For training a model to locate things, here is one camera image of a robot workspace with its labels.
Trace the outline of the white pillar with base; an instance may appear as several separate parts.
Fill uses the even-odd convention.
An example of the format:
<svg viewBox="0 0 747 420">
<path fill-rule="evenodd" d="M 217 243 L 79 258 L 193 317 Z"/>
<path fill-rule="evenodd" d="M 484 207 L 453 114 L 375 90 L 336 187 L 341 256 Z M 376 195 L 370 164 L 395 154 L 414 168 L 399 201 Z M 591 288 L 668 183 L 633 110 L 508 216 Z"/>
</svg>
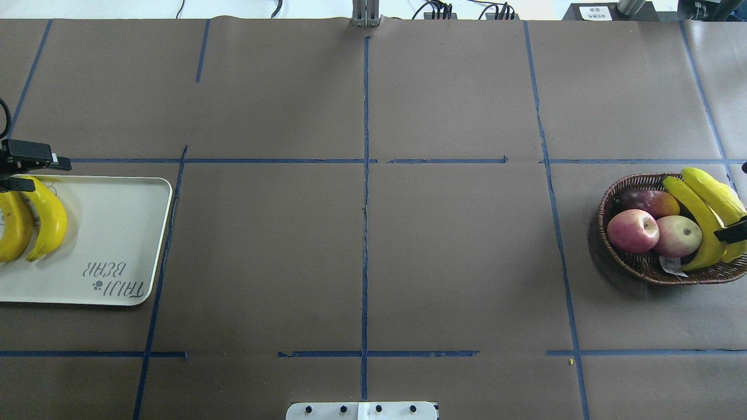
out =
<svg viewBox="0 0 747 420">
<path fill-rule="evenodd" d="M 286 419 L 440 419 L 429 401 L 350 401 L 293 403 Z"/>
</svg>

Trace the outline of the aluminium frame post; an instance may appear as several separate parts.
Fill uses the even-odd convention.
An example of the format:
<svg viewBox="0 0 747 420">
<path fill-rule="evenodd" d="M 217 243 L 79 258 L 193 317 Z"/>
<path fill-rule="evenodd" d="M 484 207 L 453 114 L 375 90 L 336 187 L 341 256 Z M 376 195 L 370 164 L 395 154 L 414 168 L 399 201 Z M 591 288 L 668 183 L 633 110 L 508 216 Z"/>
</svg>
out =
<svg viewBox="0 0 747 420">
<path fill-rule="evenodd" d="M 352 27 L 378 27 L 381 24 L 381 1 L 353 0 Z"/>
</svg>

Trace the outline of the red apple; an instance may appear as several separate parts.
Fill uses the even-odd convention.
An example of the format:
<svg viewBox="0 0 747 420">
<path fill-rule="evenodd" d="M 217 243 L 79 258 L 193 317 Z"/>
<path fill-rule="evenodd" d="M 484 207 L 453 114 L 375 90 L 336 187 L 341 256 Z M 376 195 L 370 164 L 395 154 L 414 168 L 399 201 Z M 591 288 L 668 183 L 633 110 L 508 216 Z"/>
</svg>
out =
<svg viewBox="0 0 747 420">
<path fill-rule="evenodd" d="M 659 242 L 659 227 L 648 212 L 633 208 L 617 213 L 606 226 L 609 243 L 619 251 L 640 254 Z"/>
</svg>

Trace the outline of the yellow banana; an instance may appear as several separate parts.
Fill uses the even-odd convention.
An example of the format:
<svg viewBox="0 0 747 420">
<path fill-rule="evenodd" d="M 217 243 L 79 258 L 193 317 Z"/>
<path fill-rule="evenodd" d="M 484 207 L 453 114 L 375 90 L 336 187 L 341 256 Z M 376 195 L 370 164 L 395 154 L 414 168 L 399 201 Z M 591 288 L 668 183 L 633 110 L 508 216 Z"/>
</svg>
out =
<svg viewBox="0 0 747 420">
<path fill-rule="evenodd" d="M 21 175 L 19 178 L 31 181 L 34 191 L 25 191 L 39 215 L 40 225 L 34 247 L 26 255 L 26 261 L 37 261 L 43 256 L 58 250 L 68 229 L 67 211 L 61 200 L 39 178 Z"/>
<path fill-rule="evenodd" d="M 667 176 L 662 181 L 662 186 L 693 215 L 702 233 L 700 247 L 694 258 L 682 266 L 683 272 L 704 269 L 720 262 L 726 245 L 715 236 L 715 231 L 721 229 L 721 224 L 709 205 L 680 178 Z"/>
<path fill-rule="evenodd" d="M 34 229 L 34 218 L 29 203 L 19 192 L 1 194 L 3 232 L 1 263 L 15 261 L 26 251 Z"/>
<path fill-rule="evenodd" d="M 739 221 L 746 215 L 745 205 L 728 184 L 721 183 L 706 171 L 695 167 L 684 168 L 681 170 L 681 175 L 683 181 L 709 205 L 723 227 Z M 745 241 L 734 244 L 725 243 L 725 245 L 725 253 L 721 257 L 723 262 L 730 263 L 745 254 Z"/>
</svg>

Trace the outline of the brown wicker basket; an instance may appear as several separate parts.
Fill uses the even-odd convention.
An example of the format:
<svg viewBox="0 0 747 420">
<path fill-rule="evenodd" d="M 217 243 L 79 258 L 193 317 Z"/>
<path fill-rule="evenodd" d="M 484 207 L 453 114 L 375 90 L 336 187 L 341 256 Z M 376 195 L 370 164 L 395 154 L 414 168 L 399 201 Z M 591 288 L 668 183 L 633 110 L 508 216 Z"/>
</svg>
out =
<svg viewBox="0 0 747 420">
<path fill-rule="evenodd" d="M 718 261 L 707 268 L 696 269 L 681 274 L 667 273 L 659 263 L 659 256 L 652 251 L 642 254 L 630 254 L 617 250 L 608 241 L 606 227 L 619 211 L 616 198 L 629 190 L 663 191 L 662 181 L 672 176 L 682 179 L 681 173 L 640 173 L 620 178 L 606 189 L 601 196 L 594 221 L 589 228 L 589 250 L 610 271 L 619 275 L 650 282 L 656 285 L 709 285 L 733 282 L 745 276 L 746 257 L 735 260 Z"/>
</svg>

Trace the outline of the pale green-red apple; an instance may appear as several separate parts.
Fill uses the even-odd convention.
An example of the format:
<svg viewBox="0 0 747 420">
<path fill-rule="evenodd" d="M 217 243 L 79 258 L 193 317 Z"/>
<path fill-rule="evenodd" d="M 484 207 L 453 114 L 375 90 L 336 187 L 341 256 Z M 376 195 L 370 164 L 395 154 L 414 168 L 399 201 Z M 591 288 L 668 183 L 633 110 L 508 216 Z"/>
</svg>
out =
<svg viewBox="0 0 747 420">
<path fill-rule="evenodd" d="M 665 258 L 682 258 L 699 249 L 702 242 L 700 226 L 689 218 L 671 215 L 657 219 L 659 239 L 652 250 Z"/>
</svg>

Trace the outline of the white bear tray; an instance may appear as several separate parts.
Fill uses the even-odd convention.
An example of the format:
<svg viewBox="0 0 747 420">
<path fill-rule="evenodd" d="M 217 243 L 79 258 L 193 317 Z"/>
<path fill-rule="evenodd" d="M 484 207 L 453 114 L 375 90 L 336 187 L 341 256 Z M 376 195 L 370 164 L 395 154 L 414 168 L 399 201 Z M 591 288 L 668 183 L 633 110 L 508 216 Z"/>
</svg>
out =
<svg viewBox="0 0 747 420">
<path fill-rule="evenodd" d="M 149 296 L 173 189 L 159 177 L 40 175 L 68 231 L 38 261 L 2 264 L 3 302 L 135 306 Z"/>
</svg>

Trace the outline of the dark red mango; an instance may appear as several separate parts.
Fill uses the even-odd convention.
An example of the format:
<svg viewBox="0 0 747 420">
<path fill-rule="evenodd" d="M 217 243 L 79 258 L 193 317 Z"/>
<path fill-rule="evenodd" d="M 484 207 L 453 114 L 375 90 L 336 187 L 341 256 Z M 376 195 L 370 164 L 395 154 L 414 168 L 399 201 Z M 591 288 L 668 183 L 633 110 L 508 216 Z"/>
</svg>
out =
<svg viewBox="0 0 747 420">
<path fill-rule="evenodd" d="M 680 215 L 680 203 L 669 192 L 662 190 L 624 190 L 615 197 L 620 210 L 638 209 L 654 219 Z"/>
</svg>

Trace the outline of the black label box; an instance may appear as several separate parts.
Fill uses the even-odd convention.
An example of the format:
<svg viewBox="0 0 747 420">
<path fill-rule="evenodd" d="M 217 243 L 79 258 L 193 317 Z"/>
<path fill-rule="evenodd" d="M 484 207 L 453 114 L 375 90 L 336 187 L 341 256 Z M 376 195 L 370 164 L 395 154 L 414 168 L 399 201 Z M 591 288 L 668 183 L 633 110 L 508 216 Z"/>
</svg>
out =
<svg viewBox="0 0 747 420">
<path fill-rule="evenodd" d="M 562 21 L 585 22 L 677 22 L 678 11 L 659 11 L 651 1 L 571 3 Z"/>
</svg>

